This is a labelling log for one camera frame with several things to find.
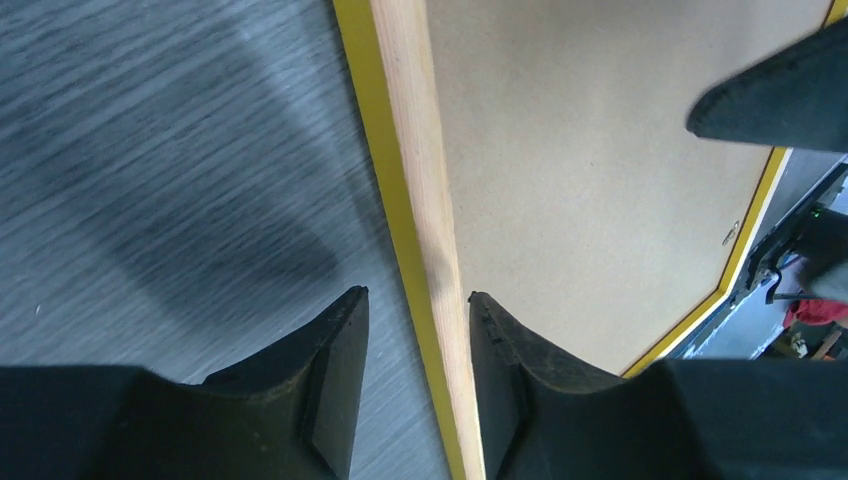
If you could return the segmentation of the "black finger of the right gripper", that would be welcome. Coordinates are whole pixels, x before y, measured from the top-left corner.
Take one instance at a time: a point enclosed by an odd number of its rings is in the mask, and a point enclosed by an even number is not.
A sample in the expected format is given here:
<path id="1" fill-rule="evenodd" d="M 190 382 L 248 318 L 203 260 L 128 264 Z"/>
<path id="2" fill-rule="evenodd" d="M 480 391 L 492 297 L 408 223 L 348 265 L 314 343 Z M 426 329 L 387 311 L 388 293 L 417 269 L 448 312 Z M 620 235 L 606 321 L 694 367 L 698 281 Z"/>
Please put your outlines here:
<path id="1" fill-rule="evenodd" d="M 704 139 L 845 154 L 847 20 L 713 86 L 686 129 Z"/>

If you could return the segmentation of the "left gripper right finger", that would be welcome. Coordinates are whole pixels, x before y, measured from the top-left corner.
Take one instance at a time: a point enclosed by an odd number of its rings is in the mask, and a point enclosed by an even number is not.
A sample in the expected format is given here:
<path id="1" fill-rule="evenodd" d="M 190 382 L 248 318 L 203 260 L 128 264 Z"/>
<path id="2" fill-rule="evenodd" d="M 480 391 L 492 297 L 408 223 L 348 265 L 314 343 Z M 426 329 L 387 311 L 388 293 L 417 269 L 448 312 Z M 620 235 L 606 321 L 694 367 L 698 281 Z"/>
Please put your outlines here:
<path id="1" fill-rule="evenodd" d="M 532 331 L 486 292 L 469 298 L 488 479 L 719 479 L 674 362 L 624 379 Z"/>

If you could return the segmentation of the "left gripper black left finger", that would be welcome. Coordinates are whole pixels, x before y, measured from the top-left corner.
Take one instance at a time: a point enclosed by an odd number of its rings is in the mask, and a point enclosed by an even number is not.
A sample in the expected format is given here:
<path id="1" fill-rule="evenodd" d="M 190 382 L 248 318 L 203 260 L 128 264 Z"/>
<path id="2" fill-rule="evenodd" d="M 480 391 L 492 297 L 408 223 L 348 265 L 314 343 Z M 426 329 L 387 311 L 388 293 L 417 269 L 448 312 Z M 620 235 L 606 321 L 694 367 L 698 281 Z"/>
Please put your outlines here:
<path id="1" fill-rule="evenodd" d="M 368 291 L 198 385 L 137 374 L 96 479 L 345 479 L 369 334 Z"/>

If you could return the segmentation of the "brown backing board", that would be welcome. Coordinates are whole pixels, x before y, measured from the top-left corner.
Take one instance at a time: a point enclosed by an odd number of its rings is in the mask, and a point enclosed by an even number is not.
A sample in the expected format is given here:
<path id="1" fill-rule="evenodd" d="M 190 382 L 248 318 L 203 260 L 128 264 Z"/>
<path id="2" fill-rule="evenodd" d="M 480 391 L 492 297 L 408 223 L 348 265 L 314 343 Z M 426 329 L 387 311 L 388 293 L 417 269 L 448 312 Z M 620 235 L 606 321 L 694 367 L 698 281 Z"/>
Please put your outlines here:
<path id="1" fill-rule="evenodd" d="M 789 158 L 699 139 L 703 92 L 843 1 L 430 1 L 462 287 L 607 371 L 728 296 Z"/>

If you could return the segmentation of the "yellow wooden picture frame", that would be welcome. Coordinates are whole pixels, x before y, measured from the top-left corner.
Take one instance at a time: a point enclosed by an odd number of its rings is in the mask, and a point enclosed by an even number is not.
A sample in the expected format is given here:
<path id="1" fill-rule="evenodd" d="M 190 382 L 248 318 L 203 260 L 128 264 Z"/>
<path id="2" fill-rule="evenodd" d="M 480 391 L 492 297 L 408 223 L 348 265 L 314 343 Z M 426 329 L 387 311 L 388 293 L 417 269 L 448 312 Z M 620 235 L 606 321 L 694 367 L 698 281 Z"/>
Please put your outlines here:
<path id="1" fill-rule="evenodd" d="M 428 2 L 338 1 L 335 12 L 450 469 L 488 479 L 469 326 L 469 298 L 485 291 L 462 287 Z M 687 335 L 635 372 L 603 370 L 631 379 L 678 364 L 719 479 L 846 477 L 847 425 L 834 417 L 845 364 L 672 358 Z"/>

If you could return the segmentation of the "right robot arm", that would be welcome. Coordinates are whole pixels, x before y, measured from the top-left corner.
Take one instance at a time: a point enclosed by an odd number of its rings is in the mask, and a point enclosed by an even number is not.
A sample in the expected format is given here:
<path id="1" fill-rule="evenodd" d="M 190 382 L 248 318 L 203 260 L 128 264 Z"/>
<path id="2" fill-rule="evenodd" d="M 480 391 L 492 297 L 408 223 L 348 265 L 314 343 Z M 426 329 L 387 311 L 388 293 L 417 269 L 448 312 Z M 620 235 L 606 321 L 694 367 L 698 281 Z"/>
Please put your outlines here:
<path id="1" fill-rule="evenodd" d="M 844 154 L 847 151 L 847 21 L 840 19 L 715 84 L 688 113 L 699 138 Z M 847 217 L 802 220 L 794 250 L 801 286 L 847 300 Z"/>

